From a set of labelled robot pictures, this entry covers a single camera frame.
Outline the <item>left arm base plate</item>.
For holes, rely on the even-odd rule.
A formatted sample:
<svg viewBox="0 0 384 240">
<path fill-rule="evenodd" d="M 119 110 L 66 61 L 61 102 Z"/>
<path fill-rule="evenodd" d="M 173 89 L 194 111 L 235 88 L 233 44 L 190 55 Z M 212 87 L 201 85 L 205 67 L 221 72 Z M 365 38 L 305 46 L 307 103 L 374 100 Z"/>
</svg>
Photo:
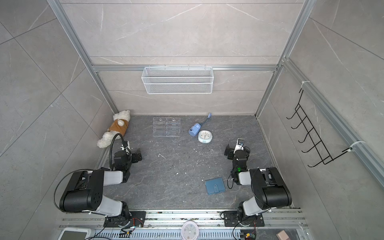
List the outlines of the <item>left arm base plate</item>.
<svg viewBox="0 0 384 240">
<path fill-rule="evenodd" d="M 146 220 L 146 211 L 133 211 L 129 214 L 122 213 L 117 217 L 106 217 L 103 227 L 130 228 L 142 227 Z"/>
</svg>

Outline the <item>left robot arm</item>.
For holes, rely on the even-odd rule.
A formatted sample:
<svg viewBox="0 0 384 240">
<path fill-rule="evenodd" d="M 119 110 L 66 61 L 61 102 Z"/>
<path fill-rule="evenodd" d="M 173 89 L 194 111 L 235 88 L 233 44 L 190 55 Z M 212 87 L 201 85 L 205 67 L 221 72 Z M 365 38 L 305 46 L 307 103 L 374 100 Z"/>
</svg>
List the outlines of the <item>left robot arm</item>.
<svg viewBox="0 0 384 240">
<path fill-rule="evenodd" d="M 121 150 L 114 155 L 114 169 L 77 170 L 65 188 L 58 208 L 65 213 L 89 212 L 107 218 L 129 219 L 127 203 L 115 201 L 103 195 L 104 187 L 126 183 L 133 163 L 142 160 L 140 149 L 134 153 Z"/>
</svg>

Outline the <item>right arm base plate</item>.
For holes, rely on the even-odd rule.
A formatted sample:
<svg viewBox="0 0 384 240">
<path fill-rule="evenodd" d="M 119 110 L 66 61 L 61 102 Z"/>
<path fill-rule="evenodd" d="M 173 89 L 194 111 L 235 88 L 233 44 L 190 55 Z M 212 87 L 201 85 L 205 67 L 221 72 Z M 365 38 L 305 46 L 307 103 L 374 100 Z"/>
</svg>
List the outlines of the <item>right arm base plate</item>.
<svg viewBox="0 0 384 240">
<path fill-rule="evenodd" d="M 264 227 L 262 215 L 246 216 L 239 211 L 224 211 L 220 214 L 226 227 Z"/>
</svg>

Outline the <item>blue leather card holder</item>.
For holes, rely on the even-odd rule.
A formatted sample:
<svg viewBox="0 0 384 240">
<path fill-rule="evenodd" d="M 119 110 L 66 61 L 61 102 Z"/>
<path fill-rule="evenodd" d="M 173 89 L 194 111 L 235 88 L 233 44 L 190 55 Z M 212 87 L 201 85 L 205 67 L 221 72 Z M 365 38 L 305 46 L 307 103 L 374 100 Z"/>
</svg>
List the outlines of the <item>blue leather card holder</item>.
<svg viewBox="0 0 384 240">
<path fill-rule="evenodd" d="M 207 180 L 205 181 L 205 186 L 208 195 L 216 195 L 226 191 L 226 187 L 222 178 Z"/>
</svg>

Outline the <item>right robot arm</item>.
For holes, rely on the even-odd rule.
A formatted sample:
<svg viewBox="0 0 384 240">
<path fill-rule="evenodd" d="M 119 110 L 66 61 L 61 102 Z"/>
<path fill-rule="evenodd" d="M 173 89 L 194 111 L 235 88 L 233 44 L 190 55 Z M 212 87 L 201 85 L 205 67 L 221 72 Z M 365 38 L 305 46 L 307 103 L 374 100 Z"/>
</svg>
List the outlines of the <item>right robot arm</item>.
<svg viewBox="0 0 384 240">
<path fill-rule="evenodd" d="M 259 216 L 272 209 L 289 207 L 292 204 L 292 195 L 277 168 L 248 169 L 250 153 L 250 149 L 242 145 L 235 148 L 227 145 L 224 152 L 233 165 L 229 180 L 239 186 L 250 186 L 253 193 L 249 200 L 239 204 L 238 220 Z"/>
</svg>

